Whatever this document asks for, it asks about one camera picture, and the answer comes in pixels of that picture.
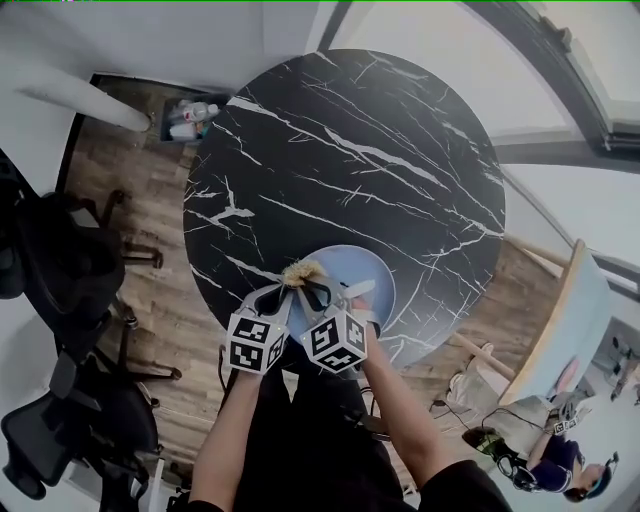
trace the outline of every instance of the wooden floor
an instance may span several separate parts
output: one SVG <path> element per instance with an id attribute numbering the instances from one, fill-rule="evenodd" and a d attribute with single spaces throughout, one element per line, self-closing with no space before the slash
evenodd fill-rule
<path id="1" fill-rule="evenodd" d="M 104 77 L 99 87 L 154 119 L 167 98 L 184 94 L 173 87 L 113 77 Z M 160 143 L 155 125 L 138 134 L 86 119 L 67 180 L 68 192 L 94 199 L 99 208 L 112 190 L 124 190 L 127 199 L 116 210 L 112 227 L 125 239 L 153 245 L 164 254 L 161 270 L 128 267 L 121 295 L 140 321 L 130 345 L 131 368 L 153 371 L 175 366 L 182 371 L 180 381 L 149 383 L 147 388 L 161 402 L 155 416 L 165 447 L 163 457 L 185 470 L 220 406 L 218 347 L 225 334 L 198 292 L 184 248 L 182 197 L 194 158 L 193 147 Z M 490 341 L 494 355 L 515 368 L 548 318 L 556 289 L 554 277 L 504 243 L 494 279 L 460 332 L 478 345 Z M 114 322 L 101 341 L 107 352 L 114 353 L 120 328 Z M 429 407 L 435 398 L 444 397 L 450 378 L 464 370 L 469 360 L 465 350 L 445 344 L 402 374 Z M 293 390 L 295 378 L 287 375 L 286 380 Z M 434 410 L 434 415 L 444 412 Z M 481 420 L 473 413 L 463 413 L 461 418 L 471 425 Z M 457 418 L 448 414 L 437 421 L 458 456 L 488 463 L 462 441 L 464 429 Z M 410 482 L 397 456 L 392 458 L 401 480 Z"/>

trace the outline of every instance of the yellow sponge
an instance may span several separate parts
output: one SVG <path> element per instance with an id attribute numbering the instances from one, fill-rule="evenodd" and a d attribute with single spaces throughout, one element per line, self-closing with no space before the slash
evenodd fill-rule
<path id="1" fill-rule="evenodd" d="M 320 263 L 312 260 L 296 261 L 282 271 L 282 282 L 290 288 L 299 288 L 304 285 L 304 279 L 314 275 L 327 275 Z"/>

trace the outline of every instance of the forearm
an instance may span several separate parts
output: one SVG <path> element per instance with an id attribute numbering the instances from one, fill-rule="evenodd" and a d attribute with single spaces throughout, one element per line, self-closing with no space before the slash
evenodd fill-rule
<path id="1" fill-rule="evenodd" d="M 533 450 L 531 450 L 531 453 L 529 454 L 529 460 L 527 461 L 527 469 L 531 470 L 535 468 L 538 464 L 540 464 L 540 461 L 542 460 L 544 451 L 547 449 L 547 445 L 549 444 L 549 441 L 551 441 L 551 434 L 547 434 L 546 432 L 538 438 L 538 440 L 536 441 L 536 444 L 533 447 Z"/>
<path id="2" fill-rule="evenodd" d="M 238 375 L 198 452 L 190 501 L 208 501 L 225 512 L 232 510 L 261 381 L 259 375 L 245 372 Z"/>
<path id="3" fill-rule="evenodd" d="M 391 366 L 372 330 L 367 330 L 367 338 L 365 375 L 393 446 L 418 487 L 422 487 L 453 459 L 435 421 Z"/>

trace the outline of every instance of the blue bowl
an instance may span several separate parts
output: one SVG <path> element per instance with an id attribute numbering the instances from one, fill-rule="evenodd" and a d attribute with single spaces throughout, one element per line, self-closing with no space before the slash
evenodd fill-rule
<path id="1" fill-rule="evenodd" d="M 384 328 L 396 302 L 396 284 L 391 270 L 378 255 L 356 245 L 331 245 L 303 259 L 317 261 L 329 277 L 347 286 L 373 279 L 375 288 L 363 298 L 377 314 L 381 328 Z M 287 326 L 298 343 L 301 343 L 300 336 L 313 327 L 304 316 L 297 295 L 291 305 Z"/>

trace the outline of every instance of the black marble table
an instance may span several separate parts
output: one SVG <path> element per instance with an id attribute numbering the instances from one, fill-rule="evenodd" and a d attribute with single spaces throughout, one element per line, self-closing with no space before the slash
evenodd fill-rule
<path id="1" fill-rule="evenodd" d="M 214 121 L 184 231 L 223 326 L 247 293 L 334 244 L 365 247 L 393 271 L 380 341 L 397 367 L 469 315 L 498 259 L 504 190 L 480 121 L 446 83 L 391 55 L 332 50 L 260 75 Z"/>

